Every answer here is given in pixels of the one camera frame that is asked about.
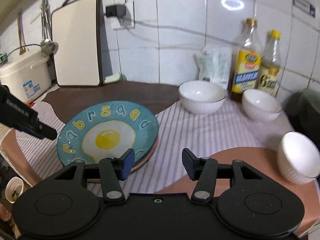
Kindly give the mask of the pink bunny carrot plate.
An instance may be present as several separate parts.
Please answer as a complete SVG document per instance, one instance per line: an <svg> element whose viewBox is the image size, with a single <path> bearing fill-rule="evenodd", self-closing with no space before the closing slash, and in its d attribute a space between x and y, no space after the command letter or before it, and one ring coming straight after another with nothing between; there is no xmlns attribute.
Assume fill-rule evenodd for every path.
<svg viewBox="0 0 320 240"><path fill-rule="evenodd" d="M138 171L143 165L145 165L149 161L149 159L151 158L151 156L153 155L154 151L157 148L158 142L159 142L159 138L157 137L153 146L148 151L148 153L146 155L144 155L144 157L138 163L136 163L133 166L133 168L131 168L131 174Z"/></svg>

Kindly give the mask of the blue fried egg plate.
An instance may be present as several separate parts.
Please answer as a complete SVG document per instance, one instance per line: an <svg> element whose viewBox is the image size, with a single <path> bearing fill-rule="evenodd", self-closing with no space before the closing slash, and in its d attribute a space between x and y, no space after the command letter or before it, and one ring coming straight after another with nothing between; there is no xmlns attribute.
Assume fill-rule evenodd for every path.
<svg viewBox="0 0 320 240"><path fill-rule="evenodd" d="M63 165L76 159L97 164L119 158L129 148L141 162L156 142L159 125L146 107L131 101L107 101L90 106L71 118L57 140Z"/></svg>

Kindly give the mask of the large white ribbed bowl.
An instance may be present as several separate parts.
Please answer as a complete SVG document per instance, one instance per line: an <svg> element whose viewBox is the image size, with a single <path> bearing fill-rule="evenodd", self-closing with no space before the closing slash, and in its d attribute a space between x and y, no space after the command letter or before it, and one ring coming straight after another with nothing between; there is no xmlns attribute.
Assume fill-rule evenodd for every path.
<svg viewBox="0 0 320 240"><path fill-rule="evenodd" d="M207 81L187 81L178 88L182 107L192 114L210 115L217 112L227 98L220 85Z"/></svg>

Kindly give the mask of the small white ribbed bowl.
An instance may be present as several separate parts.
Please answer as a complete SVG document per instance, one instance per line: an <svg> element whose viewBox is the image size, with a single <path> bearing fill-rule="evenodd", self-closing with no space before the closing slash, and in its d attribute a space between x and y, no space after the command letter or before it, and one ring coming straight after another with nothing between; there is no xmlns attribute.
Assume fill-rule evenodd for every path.
<svg viewBox="0 0 320 240"><path fill-rule="evenodd" d="M287 132L277 152L281 175L293 184L307 184L319 176L319 150L305 135Z"/></svg>

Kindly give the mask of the white rice cooker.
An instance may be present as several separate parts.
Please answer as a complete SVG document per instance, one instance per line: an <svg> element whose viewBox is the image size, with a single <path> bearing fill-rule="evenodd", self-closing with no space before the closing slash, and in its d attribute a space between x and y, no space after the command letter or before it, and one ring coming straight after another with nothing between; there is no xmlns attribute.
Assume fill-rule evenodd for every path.
<svg viewBox="0 0 320 240"><path fill-rule="evenodd" d="M1 84L20 101L29 104L52 84L49 75L50 57L40 49L28 51L1 67Z"/></svg>

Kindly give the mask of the striped brown tablecloth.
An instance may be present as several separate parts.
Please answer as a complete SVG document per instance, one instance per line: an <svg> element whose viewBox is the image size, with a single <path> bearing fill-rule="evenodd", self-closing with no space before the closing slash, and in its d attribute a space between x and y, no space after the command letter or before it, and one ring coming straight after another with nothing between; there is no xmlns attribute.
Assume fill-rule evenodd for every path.
<svg viewBox="0 0 320 240"><path fill-rule="evenodd" d="M193 115L181 106L176 86L129 81L95 88L59 88L38 101L34 109L42 122L60 131L80 111L112 100L144 105L159 123L156 149L146 164L121 182L124 193L191 193L195 183L188 179L181 157L182 150L189 148L199 157L211 156L221 163L242 159L297 194L305 207L299 235L319 221L316 183L293 185L277 167L281 137L292 130L284 113L273 122L258 124L244 115L239 104L225 100L212 115Z"/></svg>

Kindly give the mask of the white paper cup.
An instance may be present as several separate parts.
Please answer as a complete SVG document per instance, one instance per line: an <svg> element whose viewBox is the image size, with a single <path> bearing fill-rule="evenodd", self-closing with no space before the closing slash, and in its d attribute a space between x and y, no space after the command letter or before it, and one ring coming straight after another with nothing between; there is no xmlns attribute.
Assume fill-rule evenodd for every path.
<svg viewBox="0 0 320 240"><path fill-rule="evenodd" d="M19 177L13 177L5 188L5 198L13 204L17 198L24 192L24 182Z"/></svg>

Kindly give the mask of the wooden spatula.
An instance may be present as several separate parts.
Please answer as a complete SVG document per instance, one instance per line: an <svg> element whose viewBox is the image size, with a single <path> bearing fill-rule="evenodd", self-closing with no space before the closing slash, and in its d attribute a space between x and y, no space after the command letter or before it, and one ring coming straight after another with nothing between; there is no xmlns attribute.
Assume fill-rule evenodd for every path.
<svg viewBox="0 0 320 240"><path fill-rule="evenodd" d="M22 26L22 13L17 13L17 27L18 27L18 39L20 43L20 52L19 54L22 55L26 52L25 48L25 39L24 39L24 33L23 33L23 26Z"/></svg>

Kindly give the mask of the white cutting board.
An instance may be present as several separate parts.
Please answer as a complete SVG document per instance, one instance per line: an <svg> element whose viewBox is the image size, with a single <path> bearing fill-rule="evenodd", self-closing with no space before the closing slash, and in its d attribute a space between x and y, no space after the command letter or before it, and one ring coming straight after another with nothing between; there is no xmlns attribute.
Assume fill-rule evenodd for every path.
<svg viewBox="0 0 320 240"><path fill-rule="evenodd" d="M103 84L102 0L66 0L52 12L52 38L57 84L94 87Z"/></svg>

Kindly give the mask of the yellow label cooking wine bottle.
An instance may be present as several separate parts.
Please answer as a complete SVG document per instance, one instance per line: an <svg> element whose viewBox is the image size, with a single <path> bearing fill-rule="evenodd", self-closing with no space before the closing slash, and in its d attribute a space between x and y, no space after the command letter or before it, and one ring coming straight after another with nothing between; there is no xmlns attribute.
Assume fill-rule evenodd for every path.
<svg viewBox="0 0 320 240"><path fill-rule="evenodd" d="M242 23L241 33L235 39L229 94L236 102L242 101L244 91L254 88L258 79L262 45L257 27L255 18L247 18Z"/></svg>

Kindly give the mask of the clear white vinegar bottle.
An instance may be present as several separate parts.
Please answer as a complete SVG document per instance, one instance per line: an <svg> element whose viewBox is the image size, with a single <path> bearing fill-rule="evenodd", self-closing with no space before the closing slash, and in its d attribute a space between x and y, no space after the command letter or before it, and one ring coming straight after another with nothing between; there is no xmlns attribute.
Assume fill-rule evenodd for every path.
<svg viewBox="0 0 320 240"><path fill-rule="evenodd" d="M259 68L258 89L271 95L276 93L278 73L281 68L280 38L281 32L277 30L268 33Z"/></svg>

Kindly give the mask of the black wok with lid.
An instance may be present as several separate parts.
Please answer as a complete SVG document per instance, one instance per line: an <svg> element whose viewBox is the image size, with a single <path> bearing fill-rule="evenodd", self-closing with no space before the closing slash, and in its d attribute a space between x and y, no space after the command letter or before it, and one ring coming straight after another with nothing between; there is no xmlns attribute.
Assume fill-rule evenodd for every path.
<svg viewBox="0 0 320 240"><path fill-rule="evenodd" d="M288 100L285 113L292 127L308 137L319 137L319 92L305 89L294 93Z"/></svg>

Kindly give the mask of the black power adapter plug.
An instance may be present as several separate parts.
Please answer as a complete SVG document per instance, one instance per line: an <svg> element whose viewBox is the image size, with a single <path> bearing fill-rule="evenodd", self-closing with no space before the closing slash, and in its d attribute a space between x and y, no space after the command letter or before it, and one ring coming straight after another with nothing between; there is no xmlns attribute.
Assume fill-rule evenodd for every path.
<svg viewBox="0 0 320 240"><path fill-rule="evenodd" d="M105 16L107 18L123 18L126 16L126 6L124 4L114 4L105 7Z"/></svg>

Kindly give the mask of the white wall socket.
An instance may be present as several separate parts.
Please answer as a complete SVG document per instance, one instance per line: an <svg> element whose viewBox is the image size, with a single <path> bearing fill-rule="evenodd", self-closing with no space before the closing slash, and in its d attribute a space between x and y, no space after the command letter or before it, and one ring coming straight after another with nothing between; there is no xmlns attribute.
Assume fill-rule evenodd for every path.
<svg viewBox="0 0 320 240"><path fill-rule="evenodd" d="M123 18L111 17L110 25L112 30L124 30L135 28L134 2L127 2L124 5L126 6L126 16Z"/></svg>

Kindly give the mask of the blue wall sticker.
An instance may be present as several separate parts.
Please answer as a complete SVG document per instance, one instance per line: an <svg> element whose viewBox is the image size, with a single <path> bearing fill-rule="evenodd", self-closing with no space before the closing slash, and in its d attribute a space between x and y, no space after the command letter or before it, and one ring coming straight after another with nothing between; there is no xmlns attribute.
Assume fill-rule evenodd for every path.
<svg viewBox="0 0 320 240"><path fill-rule="evenodd" d="M309 16L316 17L316 8L307 0L293 0L293 6L305 12Z"/></svg>

